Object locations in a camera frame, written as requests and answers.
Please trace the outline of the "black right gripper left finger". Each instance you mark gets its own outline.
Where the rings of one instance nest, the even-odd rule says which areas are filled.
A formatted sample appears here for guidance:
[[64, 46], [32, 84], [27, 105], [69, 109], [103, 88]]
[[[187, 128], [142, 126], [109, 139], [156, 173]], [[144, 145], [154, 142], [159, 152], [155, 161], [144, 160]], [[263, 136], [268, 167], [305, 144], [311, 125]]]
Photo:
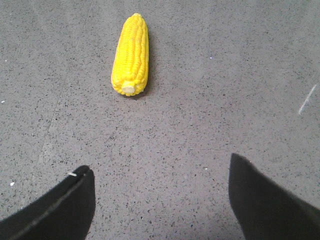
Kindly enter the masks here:
[[96, 208], [95, 176], [82, 165], [49, 192], [0, 222], [2, 240], [84, 240]]

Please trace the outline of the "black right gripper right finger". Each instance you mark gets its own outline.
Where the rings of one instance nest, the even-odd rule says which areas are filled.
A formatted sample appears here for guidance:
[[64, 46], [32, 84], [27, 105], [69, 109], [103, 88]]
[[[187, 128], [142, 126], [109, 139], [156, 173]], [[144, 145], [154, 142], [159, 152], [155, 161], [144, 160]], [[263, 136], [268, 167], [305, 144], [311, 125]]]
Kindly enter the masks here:
[[247, 240], [318, 240], [320, 210], [259, 172], [245, 157], [230, 158], [228, 195]]

